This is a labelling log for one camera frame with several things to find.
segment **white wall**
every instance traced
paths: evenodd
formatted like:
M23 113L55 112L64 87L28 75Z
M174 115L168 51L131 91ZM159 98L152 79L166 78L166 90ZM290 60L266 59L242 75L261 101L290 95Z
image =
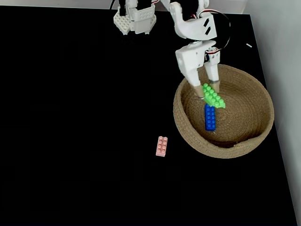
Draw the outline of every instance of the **white wall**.
M210 0L210 8L225 13L242 13L247 0ZM0 5L10 6L42 6L71 8L110 8L111 0L0 0ZM158 10L165 10L158 4Z
M298 224L301 225L301 0L249 0Z

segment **black cable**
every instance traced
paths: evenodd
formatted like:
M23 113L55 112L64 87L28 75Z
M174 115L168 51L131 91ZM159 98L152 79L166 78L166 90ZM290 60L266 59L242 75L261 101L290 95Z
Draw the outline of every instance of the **black cable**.
M114 2L115 2L115 0L112 1L111 6L110 6L110 9L113 8Z

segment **pink lego brick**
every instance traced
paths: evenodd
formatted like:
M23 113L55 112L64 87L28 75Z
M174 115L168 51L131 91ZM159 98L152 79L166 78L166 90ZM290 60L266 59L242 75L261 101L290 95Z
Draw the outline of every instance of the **pink lego brick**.
M167 137L159 137L156 156L164 157L166 154L166 146L167 146Z

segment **blue lego brick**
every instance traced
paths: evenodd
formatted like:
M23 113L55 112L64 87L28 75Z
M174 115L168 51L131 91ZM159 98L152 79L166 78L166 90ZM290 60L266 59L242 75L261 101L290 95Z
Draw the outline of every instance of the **blue lego brick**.
M207 131L215 131L215 108L205 105L205 126Z

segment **white plastic bracket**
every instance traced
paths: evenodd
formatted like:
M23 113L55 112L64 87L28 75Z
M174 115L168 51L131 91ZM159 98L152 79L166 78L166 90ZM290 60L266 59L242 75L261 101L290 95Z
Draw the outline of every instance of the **white plastic bracket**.
M120 31L126 35L129 31L135 31L136 34L146 33L149 34L157 17L155 15L155 5L153 4L149 8L137 10L136 0L126 1L126 16L120 16L119 9L114 16L114 24L120 29Z
M204 65L205 51L215 44L216 41L213 40L197 41L175 52L180 71L192 86L201 85L198 68Z
M216 51L217 49L216 47L211 47L208 51ZM221 61L221 52L208 55L209 61L204 64L208 78L210 81L219 81L218 64Z

